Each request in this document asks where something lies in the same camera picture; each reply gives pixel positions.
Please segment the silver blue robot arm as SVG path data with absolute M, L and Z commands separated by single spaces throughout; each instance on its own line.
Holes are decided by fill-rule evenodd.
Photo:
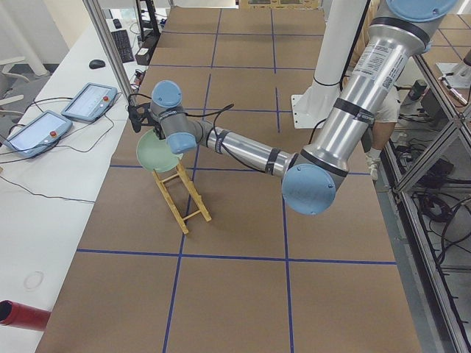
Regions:
M 407 60 L 425 52 L 454 1 L 382 1 L 369 28 L 369 42 L 314 141 L 287 154 L 209 121 L 188 119 L 182 92 L 163 80 L 152 91 L 150 110 L 173 154 L 204 145 L 261 173 L 282 178 L 289 207 L 305 215 L 324 212 L 348 175 L 348 160 L 374 121 Z

